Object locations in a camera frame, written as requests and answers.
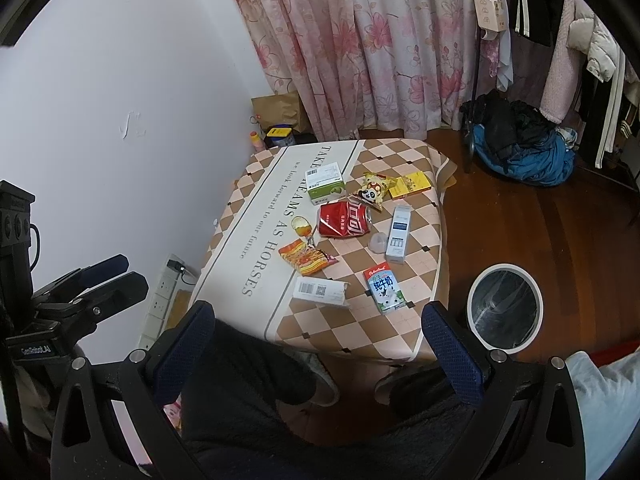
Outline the blue white milk carton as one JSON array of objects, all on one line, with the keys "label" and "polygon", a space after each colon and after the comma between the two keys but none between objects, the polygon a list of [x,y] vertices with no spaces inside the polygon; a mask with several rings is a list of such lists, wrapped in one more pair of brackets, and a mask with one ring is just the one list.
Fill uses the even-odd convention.
[{"label": "blue white milk carton", "polygon": [[407,305],[395,274],[390,265],[384,261],[363,272],[373,301],[382,315],[393,312]]}]

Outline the orange noodle snack bag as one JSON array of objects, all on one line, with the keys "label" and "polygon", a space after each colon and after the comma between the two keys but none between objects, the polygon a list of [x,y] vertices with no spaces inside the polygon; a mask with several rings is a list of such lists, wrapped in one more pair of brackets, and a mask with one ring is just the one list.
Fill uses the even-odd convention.
[{"label": "orange noodle snack bag", "polygon": [[296,240],[281,247],[278,253],[283,260],[303,276],[314,275],[337,263],[337,258],[302,240]]}]

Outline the crushed red soda can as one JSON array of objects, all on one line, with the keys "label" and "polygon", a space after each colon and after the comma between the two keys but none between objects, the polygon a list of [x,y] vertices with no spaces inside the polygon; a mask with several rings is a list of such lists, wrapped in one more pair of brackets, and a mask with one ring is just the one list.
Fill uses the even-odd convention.
[{"label": "crushed red soda can", "polygon": [[370,232],[370,214],[356,200],[338,200],[320,206],[318,232],[323,237],[360,237]]}]

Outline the yellow panda snack wrapper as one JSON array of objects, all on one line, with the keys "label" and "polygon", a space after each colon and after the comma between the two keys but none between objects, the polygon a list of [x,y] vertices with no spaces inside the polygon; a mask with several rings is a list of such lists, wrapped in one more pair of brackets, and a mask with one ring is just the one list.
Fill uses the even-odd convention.
[{"label": "yellow panda snack wrapper", "polygon": [[352,193],[352,198],[363,205],[381,211],[384,197],[395,184],[395,178],[387,177],[385,174],[366,172],[363,176],[363,184],[355,193]]}]

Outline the white round trash bin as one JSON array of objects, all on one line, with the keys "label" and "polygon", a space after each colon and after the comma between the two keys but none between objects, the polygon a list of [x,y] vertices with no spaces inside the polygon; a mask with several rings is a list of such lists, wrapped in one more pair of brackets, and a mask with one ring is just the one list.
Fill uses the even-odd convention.
[{"label": "white round trash bin", "polygon": [[544,298],[523,268],[497,263],[474,280],[466,300],[466,319],[486,349],[513,356],[536,339],[544,320]]}]

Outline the light blue jeans leg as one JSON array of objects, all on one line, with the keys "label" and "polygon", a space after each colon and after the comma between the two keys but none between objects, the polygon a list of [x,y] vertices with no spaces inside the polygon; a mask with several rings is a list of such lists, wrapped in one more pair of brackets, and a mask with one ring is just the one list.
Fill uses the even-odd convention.
[{"label": "light blue jeans leg", "polygon": [[600,479],[639,422],[639,352],[597,367],[578,351],[565,363],[582,421],[586,479]]}]

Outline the white power strip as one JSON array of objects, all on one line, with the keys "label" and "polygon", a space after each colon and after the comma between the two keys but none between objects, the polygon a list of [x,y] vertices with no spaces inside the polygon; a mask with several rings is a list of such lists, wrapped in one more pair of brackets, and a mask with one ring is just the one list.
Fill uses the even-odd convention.
[{"label": "white power strip", "polygon": [[145,299],[146,315],[138,346],[149,350],[168,328],[175,327],[188,310],[198,277],[177,255],[170,254],[160,277]]}]

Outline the small orange bottle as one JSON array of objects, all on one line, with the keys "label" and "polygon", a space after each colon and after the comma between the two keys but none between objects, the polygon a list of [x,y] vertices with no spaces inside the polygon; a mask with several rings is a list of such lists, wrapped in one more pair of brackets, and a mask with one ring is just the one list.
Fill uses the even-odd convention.
[{"label": "small orange bottle", "polygon": [[264,140],[262,140],[262,137],[256,131],[250,133],[250,143],[253,145],[256,153],[265,151],[266,149]]}]

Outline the clear jelly cup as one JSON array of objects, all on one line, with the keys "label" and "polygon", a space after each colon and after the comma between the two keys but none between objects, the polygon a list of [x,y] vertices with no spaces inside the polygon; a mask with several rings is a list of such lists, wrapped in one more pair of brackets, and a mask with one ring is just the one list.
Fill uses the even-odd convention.
[{"label": "clear jelly cup", "polygon": [[310,222],[302,216],[295,216],[291,221],[291,226],[300,237],[310,237],[314,232],[314,228]]}]

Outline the white blue tall box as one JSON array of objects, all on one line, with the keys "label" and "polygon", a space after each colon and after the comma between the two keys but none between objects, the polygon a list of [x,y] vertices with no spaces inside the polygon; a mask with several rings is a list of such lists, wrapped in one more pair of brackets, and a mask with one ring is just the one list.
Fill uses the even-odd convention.
[{"label": "white blue tall box", "polygon": [[396,206],[390,232],[388,232],[385,258],[389,262],[403,263],[408,247],[410,232],[411,208],[409,206]]}]

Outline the white barcode box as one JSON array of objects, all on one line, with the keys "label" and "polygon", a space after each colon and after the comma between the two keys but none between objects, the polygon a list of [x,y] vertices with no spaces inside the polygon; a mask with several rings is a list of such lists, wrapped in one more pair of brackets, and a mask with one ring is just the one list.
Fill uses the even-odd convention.
[{"label": "white barcode box", "polygon": [[348,306],[347,289],[348,284],[345,282],[299,276],[296,278],[292,297],[312,304],[346,308]]}]

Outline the yellow black box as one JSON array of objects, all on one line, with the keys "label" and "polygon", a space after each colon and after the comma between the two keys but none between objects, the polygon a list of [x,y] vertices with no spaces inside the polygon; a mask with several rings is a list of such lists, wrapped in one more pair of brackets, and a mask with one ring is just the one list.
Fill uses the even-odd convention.
[{"label": "yellow black box", "polygon": [[275,148],[286,148],[295,144],[295,130],[287,125],[273,126],[267,131],[265,139]]}]

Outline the small clear plastic cup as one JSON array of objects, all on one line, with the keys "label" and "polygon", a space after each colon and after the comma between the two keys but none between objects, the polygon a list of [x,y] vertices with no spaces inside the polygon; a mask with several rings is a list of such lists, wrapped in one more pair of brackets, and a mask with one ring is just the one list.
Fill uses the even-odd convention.
[{"label": "small clear plastic cup", "polygon": [[374,233],[368,243],[370,252],[373,252],[374,254],[384,255],[387,249],[387,240],[388,237],[386,234],[380,232]]}]

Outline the green white medicine box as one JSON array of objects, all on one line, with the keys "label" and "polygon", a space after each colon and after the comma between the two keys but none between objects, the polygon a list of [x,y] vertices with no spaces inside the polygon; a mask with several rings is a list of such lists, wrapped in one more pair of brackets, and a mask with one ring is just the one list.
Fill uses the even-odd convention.
[{"label": "green white medicine box", "polygon": [[333,202],[346,195],[346,184],[337,162],[308,169],[305,180],[309,199],[314,205]]}]

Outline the brown paper bag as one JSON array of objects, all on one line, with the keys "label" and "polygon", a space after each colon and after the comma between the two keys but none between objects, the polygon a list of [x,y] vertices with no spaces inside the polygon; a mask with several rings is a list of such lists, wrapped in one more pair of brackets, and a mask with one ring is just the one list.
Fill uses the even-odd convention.
[{"label": "brown paper bag", "polygon": [[252,105],[254,116],[264,131],[286,125],[298,132],[311,132],[304,104],[296,91],[253,98]]}]

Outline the yellow flat packet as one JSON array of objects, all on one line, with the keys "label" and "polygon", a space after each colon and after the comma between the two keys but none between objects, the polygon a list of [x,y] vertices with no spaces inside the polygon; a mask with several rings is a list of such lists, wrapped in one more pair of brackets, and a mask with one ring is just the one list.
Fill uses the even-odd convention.
[{"label": "yellow flat packet", "polygon": [[395,179],[395,183],[390,187],[390,197],[393,200],[403,198],[416,193],[423,193],[432,188],[430,179],[423,171],[415,171]]}]

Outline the blue black clothes pile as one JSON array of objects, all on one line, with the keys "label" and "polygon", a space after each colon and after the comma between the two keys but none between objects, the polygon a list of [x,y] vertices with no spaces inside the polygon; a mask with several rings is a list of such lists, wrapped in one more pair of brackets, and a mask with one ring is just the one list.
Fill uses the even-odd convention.
[{"label": "blue black clothes pile", "polygon": [[468,159],[496,176],[528,185],[557,186],[575,167],[577,132],[562,128],[523,101],[496,90],[460,107]]}]

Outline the pink floral curtain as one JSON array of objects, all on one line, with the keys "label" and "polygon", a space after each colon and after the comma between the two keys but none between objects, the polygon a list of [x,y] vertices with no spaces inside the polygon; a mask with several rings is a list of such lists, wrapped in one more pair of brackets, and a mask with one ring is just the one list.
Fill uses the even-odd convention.
[{"label": "pink floral curtain", "polygon": [[262,71],[321,141],[459,129],[472,96],[473,0],[235,0]]}]

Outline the hanging clothes rack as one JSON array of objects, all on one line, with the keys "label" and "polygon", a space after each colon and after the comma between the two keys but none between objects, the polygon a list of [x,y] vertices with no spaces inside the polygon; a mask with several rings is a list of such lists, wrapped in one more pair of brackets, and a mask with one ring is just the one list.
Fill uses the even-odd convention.
[{"label": "hanging clothes rack", "polygon": [[587,87],[608,88],[594,168],[617,150],[617,138],[630,136],[639,115],[639,75],[614,36],[584,0],[474,0],[477,24],[497,44],[497,89],[513,84],[511,32],[538,44],[553,44],[538,112],[562,125],[579,104],[592,110]]}]

